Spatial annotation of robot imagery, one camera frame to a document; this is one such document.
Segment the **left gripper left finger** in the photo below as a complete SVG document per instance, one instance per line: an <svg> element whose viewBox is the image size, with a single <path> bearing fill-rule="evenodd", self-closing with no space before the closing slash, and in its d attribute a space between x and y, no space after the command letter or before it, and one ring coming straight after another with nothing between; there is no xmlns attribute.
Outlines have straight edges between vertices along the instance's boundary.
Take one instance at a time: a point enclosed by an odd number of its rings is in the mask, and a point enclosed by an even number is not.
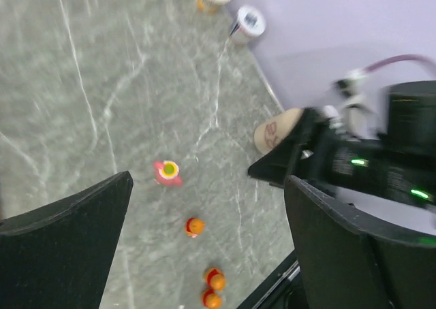
<svg viewBox="0 0 436 309"><path fill-rule="evenodd" d="M1 221L2 308L98 308L134 181L117 173Z"/></svg>

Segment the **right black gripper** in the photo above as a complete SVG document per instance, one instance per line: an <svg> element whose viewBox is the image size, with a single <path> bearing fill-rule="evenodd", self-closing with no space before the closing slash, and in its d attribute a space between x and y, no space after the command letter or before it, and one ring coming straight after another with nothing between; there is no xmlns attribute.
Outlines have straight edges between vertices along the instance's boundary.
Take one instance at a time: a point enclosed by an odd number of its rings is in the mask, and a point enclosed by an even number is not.
<svg viewBox="0 0 436 309"><path fill-rule="evenodd" d="M247 170L250 178L283 188L295 175L329 195L351 189L415 207L435 205L435 138L420 139L416 124L391 116L377 139L352 135L339 116L308 109L285 139ZM292 165L299 141L301 153Z"/></svg>

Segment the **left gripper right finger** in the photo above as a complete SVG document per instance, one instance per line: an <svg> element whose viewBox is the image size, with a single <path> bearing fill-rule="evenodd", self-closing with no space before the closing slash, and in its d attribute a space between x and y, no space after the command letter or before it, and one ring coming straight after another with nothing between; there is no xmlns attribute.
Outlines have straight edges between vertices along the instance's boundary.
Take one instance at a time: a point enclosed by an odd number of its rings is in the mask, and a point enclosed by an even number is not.
<svg viewBox="0 0 436 309"><path fill-rule="evenodd" d="M434 308L435 236L376 218L295 176L285 207L310 308Z"/></svg>

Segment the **pink pot toy green top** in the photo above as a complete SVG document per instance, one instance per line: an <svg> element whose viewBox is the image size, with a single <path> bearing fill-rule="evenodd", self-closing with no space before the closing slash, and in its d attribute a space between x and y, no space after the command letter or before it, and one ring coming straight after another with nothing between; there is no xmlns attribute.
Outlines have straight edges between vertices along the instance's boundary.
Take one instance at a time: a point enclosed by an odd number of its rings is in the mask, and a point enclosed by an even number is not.
<svg viewBox="0 0 436 309"><path fill-rule="evenodd" d="M155 182L165 186L182 186L179 166L174 161L156 161L153 163Z"/></svg>

